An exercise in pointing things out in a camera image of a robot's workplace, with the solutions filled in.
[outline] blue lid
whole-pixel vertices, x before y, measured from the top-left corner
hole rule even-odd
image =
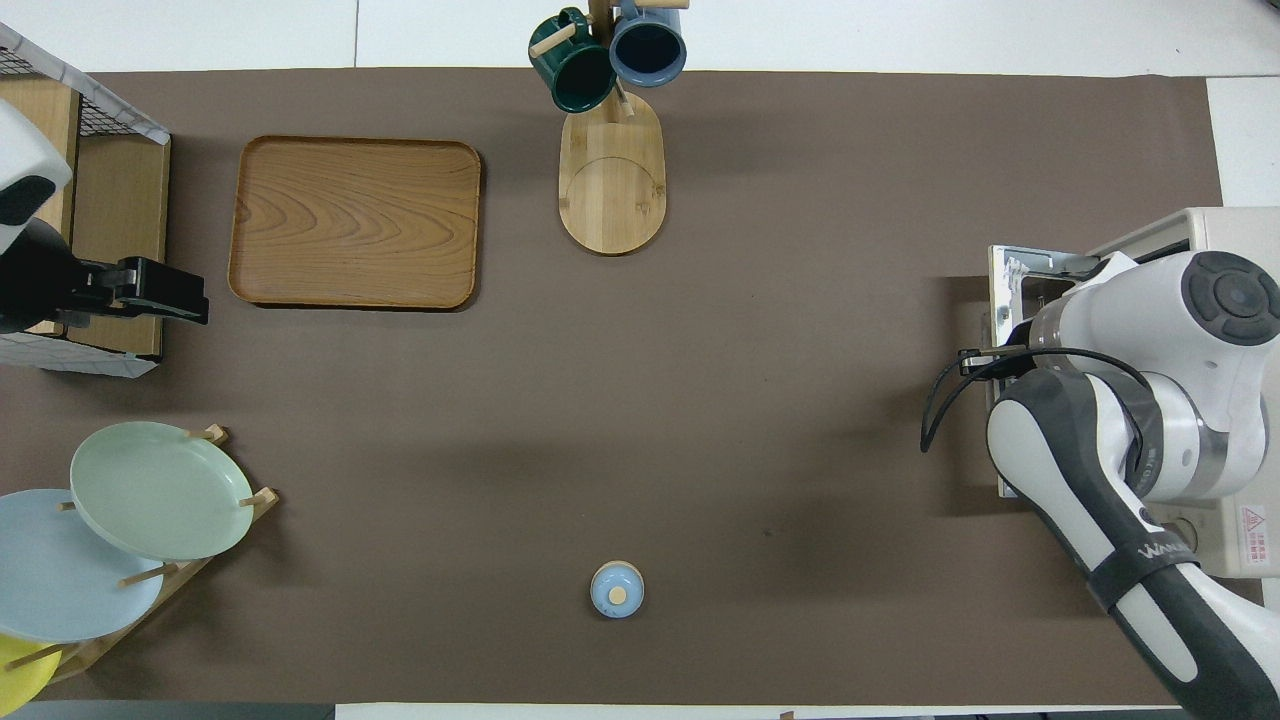
[[[628,618],[641,602],[644,578],[630,562],[605,562],[591,578],[591,603],[605,618]]]

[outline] mug handle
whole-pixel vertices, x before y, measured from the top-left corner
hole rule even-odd
[[[582,10],[564,8],[561,10],[558,22],[561,27],[572,24],[577,28],[573,32],[573,37],[570,38],[571,42],[584,42],[591,38],[591,23],[586,22],[586,15],[582,14]]]

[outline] brown table surface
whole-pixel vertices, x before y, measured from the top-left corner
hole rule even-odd
[[[1220,192],[1204,83],[686,73],[644,92],[671,204],[635,255],[563,231],[529,70],[104,74],[174,136],[169,252],[211,323],[138,380],[0,369],[0,491],[151,419],[232,432],[282,505],[44,698],[1167,703],[1050,533],[1001,501],[973,393],[986,246],[1084,251]],[[458,313],[260,309],[225,272],[260,135],[461,140]],[[613,559],[644,609],[586,600]]]

